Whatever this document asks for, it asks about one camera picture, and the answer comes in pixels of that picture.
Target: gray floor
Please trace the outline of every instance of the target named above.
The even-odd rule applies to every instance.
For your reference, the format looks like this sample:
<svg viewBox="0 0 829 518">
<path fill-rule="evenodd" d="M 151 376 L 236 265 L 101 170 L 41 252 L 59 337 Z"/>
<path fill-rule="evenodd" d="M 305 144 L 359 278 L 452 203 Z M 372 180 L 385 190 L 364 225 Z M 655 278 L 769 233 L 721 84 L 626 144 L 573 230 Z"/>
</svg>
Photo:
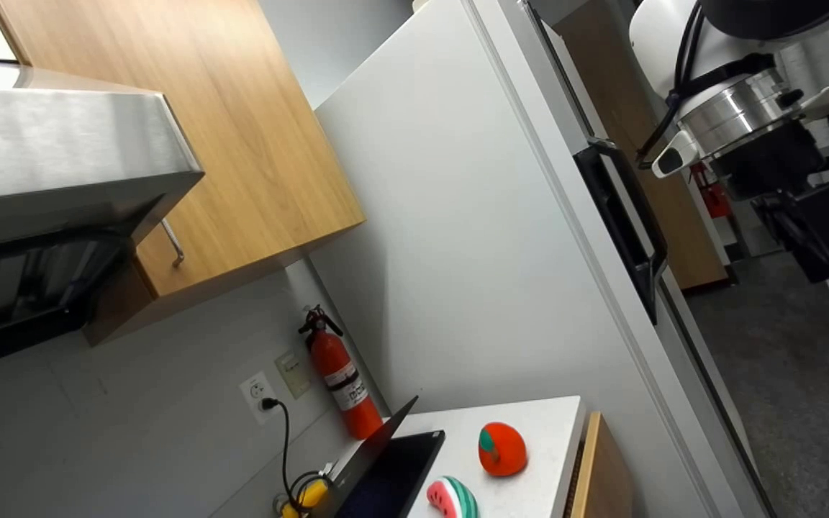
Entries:
<svg viewBox="0 0 829 518">
<path fill-rule="evenodd" d="M 691 295 L 782 518 L 829 518 L 829 294 L 790 256 L 736 265 Z"/>
</svg>

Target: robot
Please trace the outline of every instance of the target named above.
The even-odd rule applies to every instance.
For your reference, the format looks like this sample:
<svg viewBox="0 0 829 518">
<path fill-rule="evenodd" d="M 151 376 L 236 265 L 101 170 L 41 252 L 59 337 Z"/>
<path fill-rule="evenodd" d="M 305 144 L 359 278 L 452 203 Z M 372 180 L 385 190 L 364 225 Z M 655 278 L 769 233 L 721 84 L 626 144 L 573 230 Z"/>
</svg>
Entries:
<svg viewBox="0 0 829 518">
<path fill-rule="evenodd" d="M 773 52 L 822 27 L 829 0 L 644 0 L 629 22 L 632 55 L 667 104 L 642 166 L 674 176 L 701 160 L 756 194 L 811 282 L 829 278 L 829 184 L 808 180 L 829 170 L 829 145 L 805 124 L 829 121 L 829 86 L 790 89 Z"/>
</svg>

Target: range hood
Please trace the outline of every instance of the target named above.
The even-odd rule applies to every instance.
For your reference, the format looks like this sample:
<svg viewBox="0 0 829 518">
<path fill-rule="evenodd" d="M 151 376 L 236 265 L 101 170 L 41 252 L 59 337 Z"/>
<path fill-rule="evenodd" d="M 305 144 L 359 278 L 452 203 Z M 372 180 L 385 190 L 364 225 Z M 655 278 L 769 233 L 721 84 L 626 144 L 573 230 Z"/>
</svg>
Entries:
<svg viewBox="0 0 829 518">
<path fill-rule="evenodd" d="M 197 177 L 161 91 L 0 62 L 0 354 L 77 322 Z"/>
</svg>

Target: red fire extinguisher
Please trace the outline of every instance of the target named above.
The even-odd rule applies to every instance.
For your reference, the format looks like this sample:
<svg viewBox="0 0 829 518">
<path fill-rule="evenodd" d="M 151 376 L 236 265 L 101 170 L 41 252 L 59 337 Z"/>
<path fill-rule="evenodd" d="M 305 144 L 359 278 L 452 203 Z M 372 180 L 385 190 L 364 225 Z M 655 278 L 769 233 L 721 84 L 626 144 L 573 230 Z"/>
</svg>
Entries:
<svg viewBox="0 0 829 518">
<path fill-rule="evenodd" d="M 315 364 L 337 407 L 343 412 L 349 430 L 357 439 L 364 439 L 382 425 L 382 413 L 369 394 L 369 386 L 357 371 L 349 348 L 338 343 L 343 330 L 327 320 L 323 307 L 310 307 L 298 334 L 305 334 L 308 357 Z"/>
</svg>

